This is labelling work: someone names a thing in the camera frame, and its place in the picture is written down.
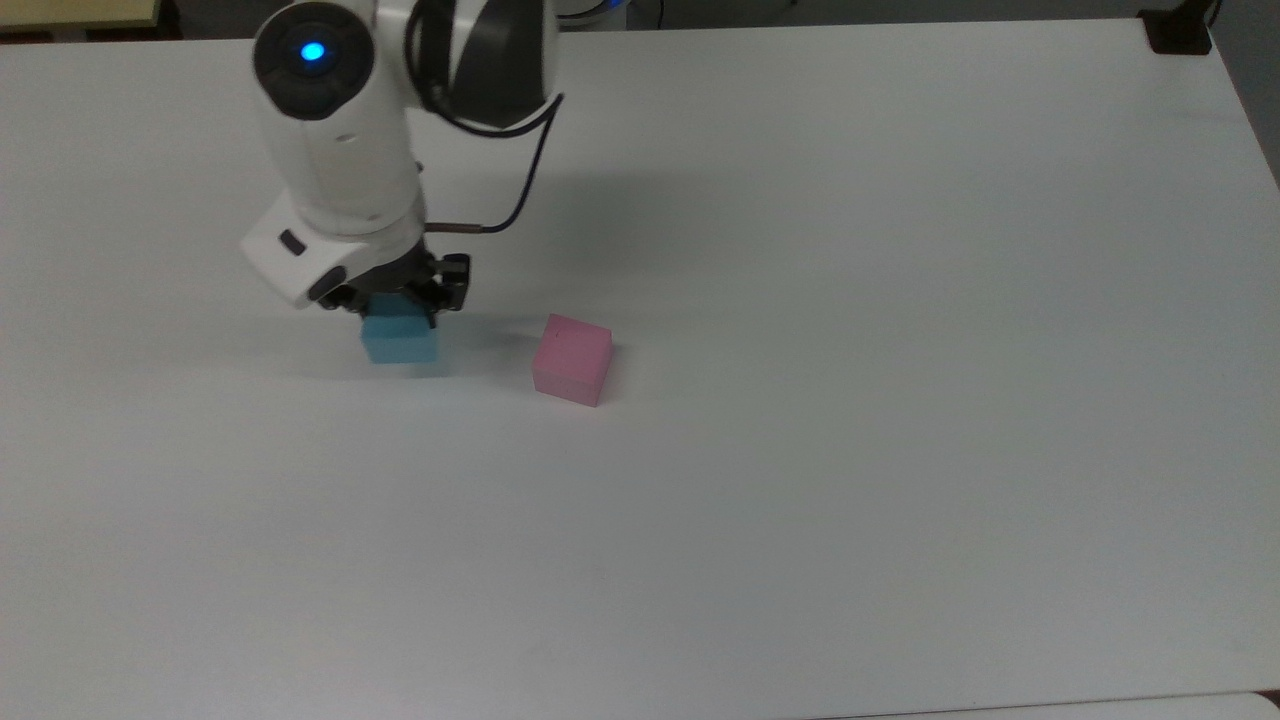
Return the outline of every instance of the cable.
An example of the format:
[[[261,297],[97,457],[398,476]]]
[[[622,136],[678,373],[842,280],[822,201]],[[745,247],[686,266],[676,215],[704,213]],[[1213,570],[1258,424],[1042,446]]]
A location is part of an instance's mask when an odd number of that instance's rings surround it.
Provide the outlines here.
[[[421,69],[415,58],[415,36],[417,35],[419,26],[422,23],[422,0],[413,3],[412,10],[410,10],[408,19],[404,22],[404,69],[408,73],[410,85],[413,86],[413,92],[417,94],[419,100],[422,102],[422,109],[435,113],[448,124],[475,136],[490,137],[490,138],[508,138],[520,137],[529,133],[538,126],[543,126],[543,133],[538,138],[538,147],[534,150],[534,158],[529,163],[529,173],[525,176],[525,186],[520,191],[520,199],[516,201],[516,208],[511,211],[511,215],[506,220],[498,223],[497,225],[481,225],[474,223],[426,223],[422,232],[449,232],[449,233],[463,233],[463,234],[489,234],[499,233],[509,228],[520,213],[525,209],[525,201],[529,200],[529,191],[534,187],[534,178],[538,174],[538,165],[543,159],[543,147],[547,145],[547,137],[552,132],[552,123],[556,120],[556,113],[559,110],[561,102],[564,101],[564,94],[559,94],[539,113],[535,118],[527,123],[508,129],[488,129],[471,126],[470,123],[462,122],[453,109],[449,108],[448,96],[444,92],[444,87],[439,83],[431,82],[425,83],[422,79]]]
[[[538,164],[543,159],[543,147],[547,145],[547,136],[552,133],[552,123],[556,122],[556,111],[559,110],[561,101],[564,100],[563,95],[556,96],[556,100],[547,108],[547,122],[543,124],[543,135],[538,137],[538,147],[534,150],[534,159],[529,163],[529,174],[525,176],[525,187],[520,191],[520,200],[516,201],[515,210],[506,220],[498,223],[497,225],[477,225],[470,223],[426,223],[424,232],[449,232],[461,234],[492,234],[502,232],[509,228],[516,218],[520,217],[520,211],[525,209],[525,201],[529,200],[529,191],[534,187],[534,177],[538,174]]]

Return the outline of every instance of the floor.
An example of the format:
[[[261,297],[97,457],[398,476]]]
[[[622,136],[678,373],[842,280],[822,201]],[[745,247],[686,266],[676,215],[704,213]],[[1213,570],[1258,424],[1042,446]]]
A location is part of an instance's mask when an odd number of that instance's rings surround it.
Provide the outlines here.
[[[1280,177],[1280,3],[1222,0],[1213,36],[1272,173]],[[1176,0],[632,0],[628,29],[1132,18]],[[250,37],[287,0],[178,0],[188,38]]]

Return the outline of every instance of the blue cube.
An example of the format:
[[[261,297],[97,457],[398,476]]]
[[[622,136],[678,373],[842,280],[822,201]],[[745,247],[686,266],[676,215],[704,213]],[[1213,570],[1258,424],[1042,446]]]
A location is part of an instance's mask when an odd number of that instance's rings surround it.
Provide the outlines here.
[[[435,331],[426,310],[401,295],[375,295],[360,328],[360,342],[378,365],[435,363]]]

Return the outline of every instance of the blue indicator light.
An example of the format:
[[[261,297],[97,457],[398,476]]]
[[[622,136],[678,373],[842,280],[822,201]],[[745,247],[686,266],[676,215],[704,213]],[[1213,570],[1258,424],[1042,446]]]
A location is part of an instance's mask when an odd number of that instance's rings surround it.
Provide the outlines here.
[[[319,42],[307,42],[302,46],[302,50],[298,51],[298,54],[302,55],[302,59],[308,63],[314,63],[320,58],[324,58],[324,45],[320,45]]]

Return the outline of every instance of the black clamp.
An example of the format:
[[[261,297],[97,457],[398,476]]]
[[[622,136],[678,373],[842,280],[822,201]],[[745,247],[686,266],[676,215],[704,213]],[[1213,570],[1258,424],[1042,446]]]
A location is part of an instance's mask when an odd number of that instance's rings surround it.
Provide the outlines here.
[[[1142,10],[1138,17],[1147,27],[1147,42],[1161,55],[1208,55],[1213,41],[1204,14],[1220,0],[1183,0],[1172,10]]]

